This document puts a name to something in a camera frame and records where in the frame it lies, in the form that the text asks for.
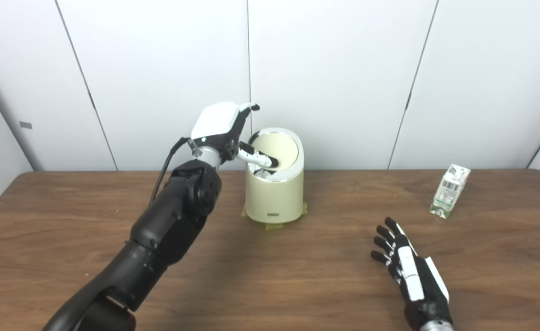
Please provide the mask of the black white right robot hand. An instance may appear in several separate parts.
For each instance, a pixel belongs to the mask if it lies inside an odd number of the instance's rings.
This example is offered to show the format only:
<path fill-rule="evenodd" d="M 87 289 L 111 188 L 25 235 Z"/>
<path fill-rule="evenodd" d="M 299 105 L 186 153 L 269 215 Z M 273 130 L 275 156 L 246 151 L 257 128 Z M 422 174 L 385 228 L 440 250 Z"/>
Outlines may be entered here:
<path fill-rule="evenodd" d="M 404 316 L 413 331 L 453 331 L 449 292 L 431 257 L 421 257 L 393 218 L 376 228 L 373 260 L 385 266 L 404 299 Z"/>

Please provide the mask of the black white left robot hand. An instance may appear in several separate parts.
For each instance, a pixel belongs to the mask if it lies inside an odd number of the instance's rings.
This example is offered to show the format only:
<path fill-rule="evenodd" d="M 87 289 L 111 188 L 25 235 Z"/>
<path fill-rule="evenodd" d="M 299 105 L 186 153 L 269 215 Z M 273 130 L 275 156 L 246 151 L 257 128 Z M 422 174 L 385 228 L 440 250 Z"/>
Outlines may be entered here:
<path fill-rule="evenodd" d="M 265 168 L 278 168 L 279 160 L 240 140 L 246 120 L 261 107 L 257 103 L 215 103 L 203 109 L 191 134 L 190 145 L 195 159 L 216 171 L 234 159 Z"/>

